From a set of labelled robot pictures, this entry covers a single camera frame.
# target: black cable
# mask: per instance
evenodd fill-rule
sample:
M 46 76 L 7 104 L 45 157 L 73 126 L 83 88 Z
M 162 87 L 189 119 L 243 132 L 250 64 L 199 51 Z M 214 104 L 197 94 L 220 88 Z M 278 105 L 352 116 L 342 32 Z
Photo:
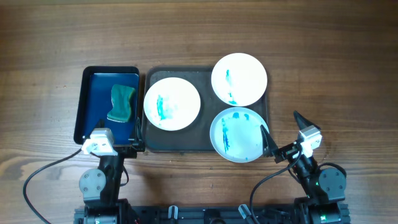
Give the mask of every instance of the black cable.
M 33 207 L 32 203 L 30 202 L 29 198 L 27 197 L 27 194 L 26 194 L 26 187 L 27 187 L 27 184 L 29 183 L 29 181 L 31 180 L 31 178 L 33 178 L 33 177 L 34 177 L 36 174 L 38 174 L 39 172 L 42 172 L 43 170 L 49 168 L 50 166 L 54 166 L 55 164 L 58 164 L 58 163 L 63 162 L 63 161 L 66 161 L 66 160 L 72 158 L 73 156 L 79 154 L 79 152 L 81 152 L 81 149 L 77 150 L 75 153 L 73 153 L 72 155 L 70 155 L 70 156 L 68 156 L 68 157 L 65 157 L 65 158 L 63 158 L 63 159 L 60 159 L 60 160 L 58 160 L 58 161 L 52 162 L 52 163 L 50 163 L 50 164 L 47 164 L 47 165 L 41 167 L 40 169 L 38 169 L 37 171 L 35 171 L 33 174 L 31 174 L 31 175 L 26 179 L 26 181 L 25 181 L 25 183 L 24 183 L 24 187 L 23 187 L 23 189 L 22 189 L 22 194 L 24 195 L 24 198 L 25 198 L 26 203 L 28 204 L 28 206 L 30 207 L 30 209 L 32 209 L 32 211 L 33 211 L 44 223 L 46 223 L 46 224 L 51 224 L 51 223 L 50 223 L 48 220 L 46 220 L 46 219 L 36 210 L 35 207 Z
M 325 163 L 322 163 L 321 165 L 318 166 L 318 168 L 317 168 L 317 170 L 316 170 L 315 172 L 318 172 L 318 171 L 321 169 L 321 167 L 323 167 L 323 166 L 331 166 L 331 167 L 334 167 L 334 168 L 338 169 L 340 172 L 342 172 L 343 175 L 344 175 L 344 177 L 347 178 L 347 172 L 346 172 L 346 170 L 344 170 L 344 168 L 342 168 L 341 166 L 339 166 L 339 165 L 337 165 L 337 164 L 334 164 L 334 163 L 332 163 L 332 162 L 325 162 Z
M 273 178 L 273 177 L 275 177 L 275 176 L 277 176 L 277 175 L 279 175 L 279 174 L 291 169 L 299 161 L 301 155 L 302 155 L 302 151 L 299 150 L 296 160 L 291 165 L 287 166 L 284 169 L 281 169 L 280 171 L 278 171 L 278 172 L 276 172 L 274 174 L 269 175 L 268 177 L 266 177 L 266 178 L 262 179 L 260 182 L 258 182 L 258 184 L 256 184 L 256 186 L 254 186 L 254 188 L 253 188 L 253 190 L 251 192 L 251 195 L 250 195 L 250 212 L 251 212 L 251 215 L 252 215 L 252 219 L 257 224 L 260 224 L 260 223 L 259 223 L 259 220 L 257 220 L 256 216 L 254 215 L 254 210 L 253 210 L 253 196 L 254 196 L 254 193 L 256 193 L 257 188 L 260 187 L 260 185 L 263 184 L 265 181 L 267 181 L 267 180 L 269 180 L 269 179 L 271 179 L 271 178 Z
M 99 156 L 97 156 L 96 154 L 94 154 L 94 153 L 90 153 L 90 155 L 92 155 L 92 156 L 95 156 L 95 157 L 97 157 L 97 158 L 100 158 Z
M 296 175 L 294 175 L 290 169 L 288 169 L 287 171 L 290 173 L 290 175 L 293 177 L 293 179 L 295 179 L 297 181 L 297 183 L 300 183 L 299 178 Z
M 126 174 L 127 182 L 126 182 L 126 183 L 123 183 L 123 184 L 120 184 L 120 187 L 126 186 L 127 183 L 129 182 L 129 174 L 127 173 L 127 170 L 126 170 L 126 168 L 125 168 L 124 166 L 123 166 L 123 171 L 124 171 L 124 173 Z

